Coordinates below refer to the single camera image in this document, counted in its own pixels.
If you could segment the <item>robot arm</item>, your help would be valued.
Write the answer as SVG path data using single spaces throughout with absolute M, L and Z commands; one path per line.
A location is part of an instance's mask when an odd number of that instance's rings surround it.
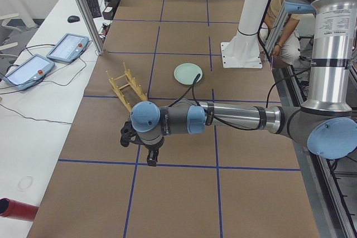
M 315 35 L 307 100 L 294 107 L 246 107 L 179 98 L 157 107 L 136 104 L 121 129 L 121 145 L 148 149 L 147 163 L 157 164 L 165 136 L 202 133 L 209 125 L 267 130 L 291 138 L 310 152 L 338 159 L 356 148 L 356 122 L 346 103 L 356 0 L 286 0 L 289 13 L 315 13 Z

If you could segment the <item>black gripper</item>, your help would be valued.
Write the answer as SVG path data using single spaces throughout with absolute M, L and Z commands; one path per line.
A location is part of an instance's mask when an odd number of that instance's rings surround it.
M 137 136 L 140 145 L 148 149 L 147 164 L 150 167 L 156 167 L 158 162 L 159 149 L 163 146 L 165 138 L 159 136 L 154 140 L 144 140 Z

